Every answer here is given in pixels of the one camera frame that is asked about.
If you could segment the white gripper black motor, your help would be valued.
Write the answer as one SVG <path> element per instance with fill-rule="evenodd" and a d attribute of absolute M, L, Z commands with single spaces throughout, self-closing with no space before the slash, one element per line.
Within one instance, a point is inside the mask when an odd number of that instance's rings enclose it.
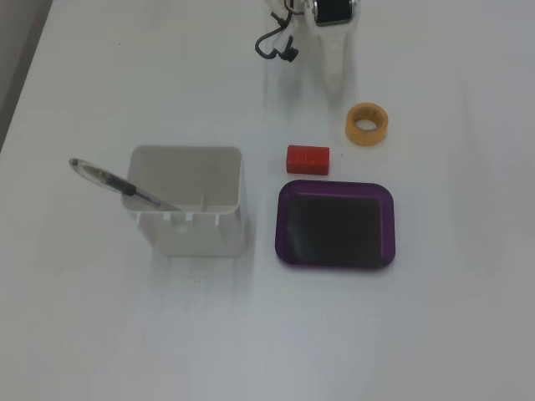
<path fill-rule="evenodd" d="M 324 89 L 331 104 L 352 104 L 356 100 L 354 34 L 359 9 L 358 0 L 303 2 L 308 31 L 318 45 Z M 335 26 L 340 31 L 336 36 Z"/>

